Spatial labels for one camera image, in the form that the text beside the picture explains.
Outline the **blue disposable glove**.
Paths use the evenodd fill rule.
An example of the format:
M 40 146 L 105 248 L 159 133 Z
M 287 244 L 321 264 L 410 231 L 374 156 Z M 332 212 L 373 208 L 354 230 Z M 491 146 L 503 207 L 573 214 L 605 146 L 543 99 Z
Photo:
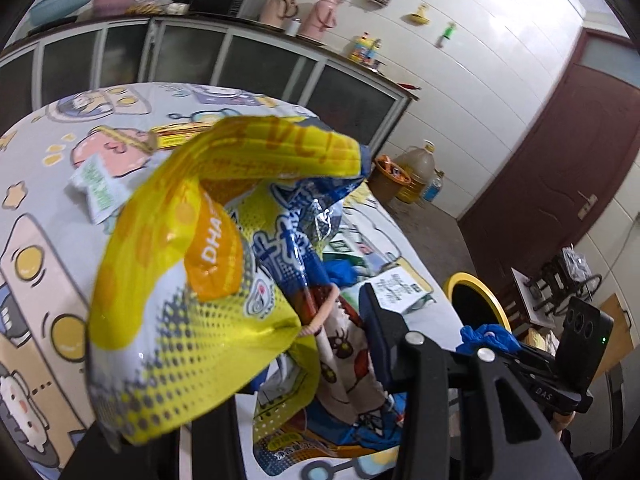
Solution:
M 472 356 L 480 348 L 515 354 L 521 351 L 521 344 L 504 327 L 499 324 L 483 324 L 473 328 L 465 325 L 460 330 L 462 343 L 456 348 L 457 353 Z

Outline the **green white milk carton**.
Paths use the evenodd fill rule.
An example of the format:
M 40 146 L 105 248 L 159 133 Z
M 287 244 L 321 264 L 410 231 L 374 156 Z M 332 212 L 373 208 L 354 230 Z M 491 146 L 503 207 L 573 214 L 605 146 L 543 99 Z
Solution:
M 399 314 L 420 308 L 433 293 L 430 284 L 421 282 L 402 266 L 394 266 L 378 274 L 369 283 L 380 307 Z

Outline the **yellow snack bag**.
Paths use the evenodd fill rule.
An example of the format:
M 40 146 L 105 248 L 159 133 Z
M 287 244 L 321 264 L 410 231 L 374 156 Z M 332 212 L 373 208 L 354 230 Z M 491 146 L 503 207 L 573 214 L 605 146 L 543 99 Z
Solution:
M 363 181 L 368 149 L 303 117 L 202 125 L 132 194 L 96 274 L 87 388 L 113 444 L 142 445 L 231 399 L 280 356 L 291 382 L 256 438 L 314 400 L 310 323 L 331 285 L 307 231 Z

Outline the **cartoon print tablecloth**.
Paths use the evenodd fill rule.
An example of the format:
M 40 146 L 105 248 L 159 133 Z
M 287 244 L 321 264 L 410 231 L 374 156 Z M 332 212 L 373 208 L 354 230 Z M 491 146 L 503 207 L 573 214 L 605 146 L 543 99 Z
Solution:
M 92 224 L 75 169 L 100 154 L 133 191 L 168 153 L 152 155 L 148 130 L 231 115 L 319 119 L 305 107 L 243 90 L 199 84 L 120 84 L 34 110 L 1 137 L 1 479 L 58 479 L 93 423 L 85 389 L 87 304 L 117 212 Z M 364 261 L 409 266 L 433 285 L 432 300 L 407 315 L 413 330 L 447 350 L 460 318 L 398 225 L 369 191 L 347 200 L 338 239 Z M 249 479 L 367 479 L 396 451 L 315 458 L 269 477 L 253 456 L 254 398 L 239 396 Z

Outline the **dark red door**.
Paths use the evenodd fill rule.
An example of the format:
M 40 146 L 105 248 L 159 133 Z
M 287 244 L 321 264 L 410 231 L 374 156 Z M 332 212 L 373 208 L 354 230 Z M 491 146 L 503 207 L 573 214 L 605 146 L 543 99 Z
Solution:
M 639 52 L 584 29 L 523 141 L 462 216 L 478 277 L 496 294 L 586 234 L 639 151 Z

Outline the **blue water bottle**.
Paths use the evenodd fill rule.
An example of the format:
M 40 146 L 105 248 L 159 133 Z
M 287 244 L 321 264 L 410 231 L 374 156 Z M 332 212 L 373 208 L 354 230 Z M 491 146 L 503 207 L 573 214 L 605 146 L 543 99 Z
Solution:
M 439 194 L 442 186 L 444 185 L 445 173 L 442 170 L 435 170 L 434 176 L 425 188 L 423 193 L 423 199 L 431 203 L 435 197 Z

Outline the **cooking oil jug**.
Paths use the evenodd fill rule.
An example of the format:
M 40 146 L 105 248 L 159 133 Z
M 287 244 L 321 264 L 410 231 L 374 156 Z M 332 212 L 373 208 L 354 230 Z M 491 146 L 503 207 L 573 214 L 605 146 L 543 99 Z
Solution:
M 415 203 L 425 191 L 435 170 L 435 145 L 425 140 L 422 146 L 410 146 L 394 162 L 408 174 L 410 182 L 396 198 L 405 204 Z

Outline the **small green white packet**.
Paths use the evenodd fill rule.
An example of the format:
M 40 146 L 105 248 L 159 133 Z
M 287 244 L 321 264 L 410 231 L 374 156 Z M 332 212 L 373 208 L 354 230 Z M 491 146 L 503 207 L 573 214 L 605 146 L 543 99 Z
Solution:
M 86 196 L 92 224 L 100 224 L 126 204 L 126 185 L 112 177 L 99 154 L 89 156 L 70 177 L 70 185 Z

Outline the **right pink thermos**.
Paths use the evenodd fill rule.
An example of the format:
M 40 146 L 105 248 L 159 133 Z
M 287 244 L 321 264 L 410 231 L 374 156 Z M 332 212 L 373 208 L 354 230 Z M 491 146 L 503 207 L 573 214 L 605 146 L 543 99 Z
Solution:
M 335 27 L 337 8 L 343 0 L 318 0 L 303 21 L 297 36 L 321 42 L 324 34 Z

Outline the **pink thermos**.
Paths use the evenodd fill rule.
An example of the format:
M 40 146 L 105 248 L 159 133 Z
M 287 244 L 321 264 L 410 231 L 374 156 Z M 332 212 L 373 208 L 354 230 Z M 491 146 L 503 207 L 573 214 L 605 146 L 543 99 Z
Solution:
M 297 36 L 321 42 L 324 34 L 335 27 L 337 8 L 343 0 L 318 0 L 303 21 Z
M 285 21 L 296 18 L 298 5 L 296 0 L 269 0 L 262 8 L 259 21 L 275 28 L 281 28 Z

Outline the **left pink thermos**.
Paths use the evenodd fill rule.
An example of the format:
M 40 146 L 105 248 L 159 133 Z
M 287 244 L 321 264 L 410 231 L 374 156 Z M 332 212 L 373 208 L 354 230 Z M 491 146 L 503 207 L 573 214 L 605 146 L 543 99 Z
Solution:
M 275 28 L 281 28 L 285 21 L 296 18 L 298 5 L 296 0 L 269 0 L 262 8 L 259 21 Z

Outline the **pink plastic basin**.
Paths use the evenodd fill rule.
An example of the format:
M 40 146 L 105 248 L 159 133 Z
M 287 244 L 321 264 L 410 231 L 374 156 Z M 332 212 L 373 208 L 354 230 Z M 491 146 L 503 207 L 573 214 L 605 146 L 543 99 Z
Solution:
M 92 0 L 92 14 L 97 18 L 124 14 L 134 0 Z

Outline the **blue plastic basin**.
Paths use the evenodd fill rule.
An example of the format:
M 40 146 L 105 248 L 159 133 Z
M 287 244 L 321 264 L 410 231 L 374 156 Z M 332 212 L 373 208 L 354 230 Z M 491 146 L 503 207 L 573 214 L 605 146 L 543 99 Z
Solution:
M 28 12 L 32 26 L 38 27 L 66 18 L 91 0 L 41 0 Z

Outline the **green wall brush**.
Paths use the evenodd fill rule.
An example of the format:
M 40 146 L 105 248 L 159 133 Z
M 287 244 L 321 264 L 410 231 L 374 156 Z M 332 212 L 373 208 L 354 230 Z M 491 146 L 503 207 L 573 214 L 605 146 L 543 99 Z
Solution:
M 452 35 L 457 29 L 457 24 L 455 22 L 449 22 L 445 30 L 438 37 L 435 46 L 439 49 L 445 47 L 445 44 L 450 41 Z

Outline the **yellow wall hook holder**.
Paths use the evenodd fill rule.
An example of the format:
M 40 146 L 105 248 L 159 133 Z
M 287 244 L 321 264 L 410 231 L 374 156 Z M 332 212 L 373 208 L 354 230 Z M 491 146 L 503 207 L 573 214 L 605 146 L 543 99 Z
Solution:
M 416 26 L 423 26 L 430 24 L 430 18 L 427 16 L 428 5 L 420 4 L 418 8 L 407 15 L 408 21 Z

